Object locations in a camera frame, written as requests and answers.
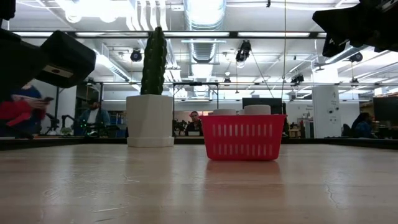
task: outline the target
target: red jacket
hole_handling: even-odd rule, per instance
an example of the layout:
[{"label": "red jacket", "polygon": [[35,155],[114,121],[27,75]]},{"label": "red jacket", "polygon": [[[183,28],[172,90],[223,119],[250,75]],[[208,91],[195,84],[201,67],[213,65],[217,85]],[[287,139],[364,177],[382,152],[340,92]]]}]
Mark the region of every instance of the red jacket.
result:
[{"label": "red jacket", "polygon": [[[33,108],[24,100],[3,101],[0,103],[0,119],[10,120],[7,124],[13,126],[30,118]],[[44,119],[45,110],[39,111],[39,118]]]}]

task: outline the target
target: ceiling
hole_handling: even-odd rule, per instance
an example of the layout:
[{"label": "ceiling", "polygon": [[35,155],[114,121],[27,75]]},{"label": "ceiling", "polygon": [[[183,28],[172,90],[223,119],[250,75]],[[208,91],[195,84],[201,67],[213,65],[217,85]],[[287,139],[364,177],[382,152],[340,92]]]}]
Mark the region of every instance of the ceiling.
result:
[{"label": "ceiling", "polygon": [[[287,9],[285,14],[283,0],[272,0],[271,7],[265,7],[266,1],[257,0],[227,0],[227,7],[223,21],[222,30],[225,31],[273,31],[284,32],[322,32],[312,21],[312,14],[315,10],[350,7],[357,4],[358,0],[287,0]],[[103,22],[99,17],[83,17],[80,22],[70,23],[65,18],[65,11],[59,8],[56,1],[39,0],[20,0],[17,1],[16,17],[9,23],[3,23],[5,28],[13,31],[44,31],[44,30],[72,30],[72,31],[128,31],[126,25],[125,13],[129,11],[124,7],[127,4],[125,0],[112,1],[107,10],[119,12],[119,17],[111,23]],[[147,21],[150,21],[150,5],[147,3]],[[157,24],[160,24],[159,2],[157,9]],[[185,17],[182,0],[166,0],[166,23],[169,30],[186,30]],[[138,16],[141,15],[141,9],[138,8]],[[191,57],[188,44],[183,44],[184,39],[171,39],[172,49],[181,68],[180,76],[182,79],[188,78],[191,74]],[[310,62],[306,66],[301,66],[299,71],[289,73],[293,68],[300,65],[304,60],[319,60],[323,48],[323,39],[251,39],[252,54],[246,60],[243,68],[237,68],[233,60],[242,39],[218,39],[224,40],[224,43],[218,44],[214,66],[211,70],[209,82],[215,80],[222,82],[226,78],[225,72],[230,72],[232,82],[261,82],[264,77],[267,82],[282,82],[283,74],[290,82],[291,76],[301,73],[306,82],[312,82],[312,77],[317,75],[316,67],[311,66]],[[33,44],[40,45],[43,39],[26,39]],[[104,44],[109,49],[109,57],[115,61],[115,64],[129,73],[133,80],[141,79],[143,62],[132,62],[129,56],[133,49],[141,49],[142,46],[137,39],[84,39],[81,40],[87,46],[100,46]],[[328,67],[333,67],[339,71],[341,82],[349,82],[352,76],[365,77],[361,82],[383,82],[398,78],[398,69],[392,67],[385,72],[366,76],[366,73],[376,72],[381,68],[398,62],[398,54],[391,52],[380,55],[373,52],[368,47],[361,53],[364,60],[353,64],[349,62],[337,62]],[[96,70],[90,75],[97,81],[115,82],[117,77],[105,66],[97,64]],[[240,86],[240,88],[250,88],[249,86]],[[363,90],[372,90],[369,86]]]}]

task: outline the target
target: plastic basket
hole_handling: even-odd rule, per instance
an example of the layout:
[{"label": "plastic basket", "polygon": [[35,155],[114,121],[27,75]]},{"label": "plastic basket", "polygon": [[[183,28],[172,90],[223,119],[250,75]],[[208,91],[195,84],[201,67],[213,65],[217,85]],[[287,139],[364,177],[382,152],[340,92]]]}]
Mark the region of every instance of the plastic basket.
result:
[{"label": "plastic basket", "polygon": [[269,161],[279,156],[286,115],[202,116],[209,159]]}]

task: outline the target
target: ventilation duct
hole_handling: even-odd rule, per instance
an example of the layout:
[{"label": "ventilation duct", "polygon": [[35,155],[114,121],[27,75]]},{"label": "ventilation duct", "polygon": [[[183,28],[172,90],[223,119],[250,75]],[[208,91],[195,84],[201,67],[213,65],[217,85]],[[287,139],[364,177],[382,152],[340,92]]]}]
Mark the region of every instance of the ventilation duct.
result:
[{"label": "ventilation duct", "polygon": [[[216,31],[220,30],[225,15],[226,0],[184,0],[185,23],[187,30]],[[190,43],[193,63],[210,63],[215,59],[217,44]],[[211,77],[212,65],[192,65],[193,76]]]},{"label": "ventilation duct", "polygon": [[341,60],[351,57],[352,55],[354,55],[356,53],[359,53],[361,50],[364,50],[367,47],[368,47],[367,45],[363,45],[361,47],[350,46],[348,49],[344,50],[342,53],[337,54],[337,55],[329,58],[328,60],[326,60],[326,63],[333,64],[333,63],[339,62]]}]

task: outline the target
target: man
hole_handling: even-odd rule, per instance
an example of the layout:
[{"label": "man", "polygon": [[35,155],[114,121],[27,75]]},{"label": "man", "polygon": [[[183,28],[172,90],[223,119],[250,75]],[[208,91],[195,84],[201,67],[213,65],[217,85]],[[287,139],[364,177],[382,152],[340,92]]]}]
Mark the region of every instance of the man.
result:
[{"label": "man", "polygon": [[192,119],[192,122],[188,124],[188,126],[185,128],[185,135],[188,136],[189,132],[199,132],[200,136],[203,136],[203,130],[201,128],[201,121],[199,119],[199,114],[196,111],[192,111],[191,114],[189,115]]},{"label": "man", "polygon": [[88,124],[103,123],[105,126],[109,126],[111,124],[109,113],[100,108],[100,103],[98,103],[96,100],[89,100],[87,103],[89,109],[84,111],[79,117],[80,122],[86,122]]},{"label": "man", "polygon": [[[40,92],[32,86],[32,81],[20,90],[10,92],[9,98],[0,103],[0,122],[29,134],[38,134],[41,121],[49,101],[42,99]],[[0,136],[16,136],[0,129]]]}]

